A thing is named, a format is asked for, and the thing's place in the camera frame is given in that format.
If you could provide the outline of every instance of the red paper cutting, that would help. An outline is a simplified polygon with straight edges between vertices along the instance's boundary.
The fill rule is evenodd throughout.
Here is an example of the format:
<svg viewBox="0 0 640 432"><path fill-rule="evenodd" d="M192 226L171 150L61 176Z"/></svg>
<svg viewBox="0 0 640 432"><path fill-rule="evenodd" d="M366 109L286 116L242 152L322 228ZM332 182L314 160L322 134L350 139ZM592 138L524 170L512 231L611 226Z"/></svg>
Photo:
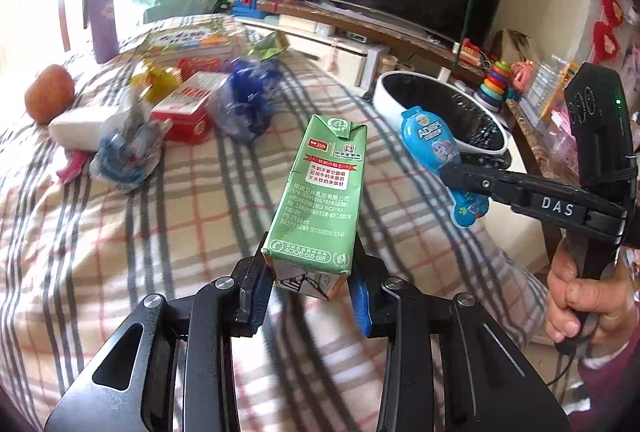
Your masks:
<svg viewBox="0 0 640 432"><path fill-rule="evenodd" d="M616 0L602 0L602 8L607 22L612 28L620 26L625 20L625 14Z"/></svg>
<svg viewBox="0 0 640 432"><path fill-rule="evenodd" d="M611 27L604 22L598 21L593 25L593 47L596 51L594 64L615 58L620 51L618 39L613 35Z"/></svg>

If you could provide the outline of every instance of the red box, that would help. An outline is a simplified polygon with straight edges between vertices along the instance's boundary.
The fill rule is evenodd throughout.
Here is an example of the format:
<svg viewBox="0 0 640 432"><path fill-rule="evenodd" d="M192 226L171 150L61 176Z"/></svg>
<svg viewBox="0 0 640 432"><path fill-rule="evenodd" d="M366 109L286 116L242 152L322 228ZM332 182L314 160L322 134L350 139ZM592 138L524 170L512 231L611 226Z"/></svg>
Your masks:
<svg viewBox="0 0 640 432"><path fill-rule="evenodd" d="M224 73L196 73L151 109L154 120L174 123L165 139L196 145L207 138L212 127L207 103L226 76Z"/></svg>

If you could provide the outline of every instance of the plaid bedsheet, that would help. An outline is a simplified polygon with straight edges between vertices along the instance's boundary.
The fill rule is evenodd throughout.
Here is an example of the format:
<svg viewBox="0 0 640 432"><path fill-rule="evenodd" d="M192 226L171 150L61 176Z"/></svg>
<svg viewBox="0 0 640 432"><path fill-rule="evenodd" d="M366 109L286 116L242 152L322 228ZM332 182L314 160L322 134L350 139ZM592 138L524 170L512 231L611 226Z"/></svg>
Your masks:
<svg viewBox="0 0 640 432"><path fill-rule="evenodd" d="M102 67L91 54L69 59L76 105L117 103L136 59L133 50ZM145 295L193 294L254 252L315 113L369 126L358 226L367 252L426 293L472 293L521 346L540 327L543 286L481 221L467 230L450 222L442 185L369 104L302 56L286 54L282 70L265 135L250 145L218 131L195 147L168 142L158 169L129 194L86 173L55 183L60 149L27 117L2 134L0 383L36 428ZM258 335L233 348L244 430L375 428L385 341L359 336L346 286L330 303L274 290Z"/></svg>

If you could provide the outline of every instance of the snack package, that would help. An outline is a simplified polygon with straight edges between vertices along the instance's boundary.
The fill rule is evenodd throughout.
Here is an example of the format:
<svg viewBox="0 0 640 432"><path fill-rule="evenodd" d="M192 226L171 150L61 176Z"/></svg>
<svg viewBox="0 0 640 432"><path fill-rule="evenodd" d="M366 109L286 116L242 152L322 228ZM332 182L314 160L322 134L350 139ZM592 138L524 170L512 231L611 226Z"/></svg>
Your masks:
<svg viewBox="0 0 640 432"><path fill-rule="evenodd" d="M351 272L367 126L313 115L262 253L280 287L330 298Z"/></svg>
<svg viewBox="0 0 640 432"><path fill-rule="evenodd" d="M162 66L175 66L181 58L218 58L231 61L249 50L239 23L220 16L210 21L149 33L136 52Z"/></svg>
<svg viewBox="0 0 640 432"><path fill-rule="evenodd" d="M160 162L162 138L171 122L155 122L129 89L130 107L124 127L100 139L97 154L89 164L92 177L130 191L139 186Z"/></svg>
<svg viewBox="0 0 640 432"><path fill-rule="evenodd" d="M152 106L176 90L182 82L180 69L160 66L153 59L142 59L130 79L130 85L140 98Z"/></svg>
<svg viewBox="0 0 640 432"><path fill-rule="evenodd" d="M209 73L217 73L219 71L225 71L228 67L228 60L221 58L196 58L196 57L183 57L181 58L175 67L180 69L182 80L188 80L194 76L198 71L206 71Z"/></svg>
<svg viewBox="0 0 640 432"><path fill-rule="evenodd" d="M275 30L266 35L260 42L254 44L249 50L248 56L252 60L268 60L278 56L289 47L289 39L284 32Z"/></svg>
<svg viewBox="0 0 640 432"><path fill-rule="evenodd" d="M196 145L211 129L210 103L228 78L224 73L197 72L151 109L154 120L171 120L165 138Z"/></svg>
<svg viewBox="0 0 640 432"><path fill-rule="evenodd" d="M236 59L212 99L215 124L240 143L248 143L271 125L271 98L282 79L277 62Z"/></svg>

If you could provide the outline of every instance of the cardboard box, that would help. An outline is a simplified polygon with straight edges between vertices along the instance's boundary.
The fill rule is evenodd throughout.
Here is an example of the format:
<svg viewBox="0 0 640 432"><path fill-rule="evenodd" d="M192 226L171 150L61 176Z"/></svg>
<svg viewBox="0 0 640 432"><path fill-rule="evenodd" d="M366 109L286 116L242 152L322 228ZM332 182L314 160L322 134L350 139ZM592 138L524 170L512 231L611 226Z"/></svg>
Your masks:
<svg viewBox="0 0 640 432"><path fill-rule="evenodd" d="M197 72L151 109L154 120L171 120L165 139L196 145L202 143L212 127L207 104L216 94L226 73Z"/></svg>
<svg viewBox="0 0 640 432"><path fill-rule="evenodd" d="M329 298L351 272L367 126L314 115L262 248L280 287Z"/></svg>

